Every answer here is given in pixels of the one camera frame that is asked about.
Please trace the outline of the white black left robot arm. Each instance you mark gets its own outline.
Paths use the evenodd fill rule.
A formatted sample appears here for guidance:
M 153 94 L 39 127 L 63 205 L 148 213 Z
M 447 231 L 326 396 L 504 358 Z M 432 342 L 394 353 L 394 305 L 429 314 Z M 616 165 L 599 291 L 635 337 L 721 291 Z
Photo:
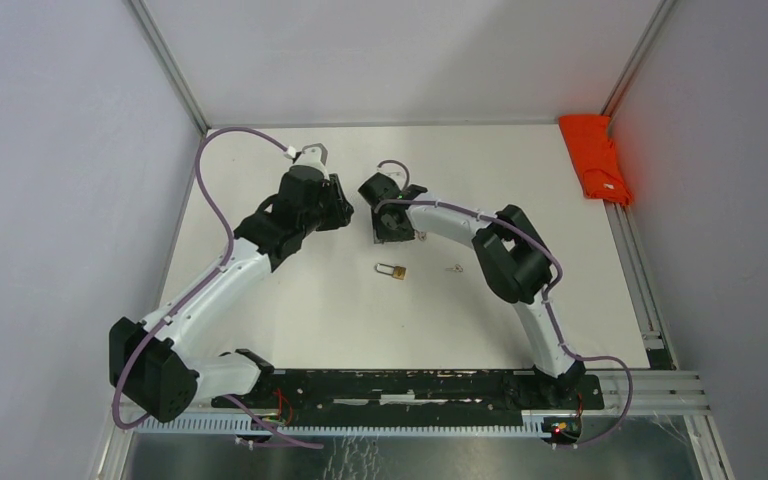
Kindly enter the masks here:
M 273 366 L 248 349 L 197 357 L 195 341 L 258 282 L 297 253 L 313 232 L 349 224 L 354 212 L 338 175 L 295 165 L 279 190 L 233 231 L 225 252 L 189 290 L 140 321 L 127 317 L 110 328 L 109 375 L 116 398 L 168 423 L 192 403 L 226 394 L 250 407 L 274 394 Z

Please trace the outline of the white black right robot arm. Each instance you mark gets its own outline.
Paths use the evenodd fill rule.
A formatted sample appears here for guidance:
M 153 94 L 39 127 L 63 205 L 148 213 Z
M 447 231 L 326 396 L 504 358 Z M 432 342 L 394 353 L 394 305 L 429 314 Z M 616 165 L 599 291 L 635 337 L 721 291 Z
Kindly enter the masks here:
M 381 243 L 431 233 L 471 248 L 489 289 L 513 306 L 522 324 L 540 400 L 562 408 L 577 396 L 585 365 L 569 352 L 549 298 L 562 270 L 522 209 L 470 210 L 418 185 L 401 188 L 382 173 L 367 179 L 358 192 L 371 207 L 374 236 Z

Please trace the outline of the small brass padlock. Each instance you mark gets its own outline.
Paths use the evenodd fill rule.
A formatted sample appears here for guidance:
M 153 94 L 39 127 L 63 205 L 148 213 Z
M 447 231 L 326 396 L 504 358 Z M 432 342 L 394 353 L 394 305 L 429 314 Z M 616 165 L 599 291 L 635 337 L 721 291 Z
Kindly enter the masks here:
M 406 268 L 403 266 L 388 265 L 377 263 L 375 265 L 375 271 L 377 273 L 387 275 L 391 278 L 402 280 L 406 276 Z

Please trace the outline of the orange folded cloth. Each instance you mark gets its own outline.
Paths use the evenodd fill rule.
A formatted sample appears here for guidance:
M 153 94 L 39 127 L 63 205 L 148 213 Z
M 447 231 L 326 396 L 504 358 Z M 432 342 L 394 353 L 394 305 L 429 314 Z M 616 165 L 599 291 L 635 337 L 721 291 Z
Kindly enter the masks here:
M 610 121 L 604 115 L 572 114 L 561 116 L 558 125 L 584 196 L 629 207 L 634 195 L 608 133 Z

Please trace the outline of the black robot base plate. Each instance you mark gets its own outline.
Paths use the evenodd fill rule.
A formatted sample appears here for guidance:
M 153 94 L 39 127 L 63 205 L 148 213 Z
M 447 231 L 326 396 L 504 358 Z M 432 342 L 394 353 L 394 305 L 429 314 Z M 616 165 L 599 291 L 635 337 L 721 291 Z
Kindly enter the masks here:
M 595 375 L 557 403 L 532 370 L 277 370 L 240 396 L 292 427 L 519 426 L 526 411 L 578 414 L 605 406 Z

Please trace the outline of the left aluminium frame rail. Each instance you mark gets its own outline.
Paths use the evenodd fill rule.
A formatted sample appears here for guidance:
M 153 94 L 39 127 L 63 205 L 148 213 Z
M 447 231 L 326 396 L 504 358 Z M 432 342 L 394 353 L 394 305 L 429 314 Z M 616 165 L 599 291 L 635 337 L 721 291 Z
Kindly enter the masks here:
M 147 2 L 143 0 L 125 0 L 124 5 L 136 21 L 188 118 L 196 130 L 200 134 L 205 135 L 210 128 L 209 122 L 198 105 L 192 89 L 154 20 Z

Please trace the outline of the aluminium corner frame rail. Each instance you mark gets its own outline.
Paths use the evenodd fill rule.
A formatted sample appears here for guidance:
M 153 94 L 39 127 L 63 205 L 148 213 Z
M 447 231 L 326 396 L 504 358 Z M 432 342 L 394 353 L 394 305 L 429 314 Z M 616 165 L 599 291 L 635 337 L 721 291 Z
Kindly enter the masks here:
M 675 9 L 681 4 L 679 0 L 661 0 L 649 19 L 643 33 L 633 48 L 618 80 L 611 90 L 600 114 L 615 117 L 620 110 L 623 100 L 632 88 L 633 82 L 640 73 L 652 48 L 658 40 Z

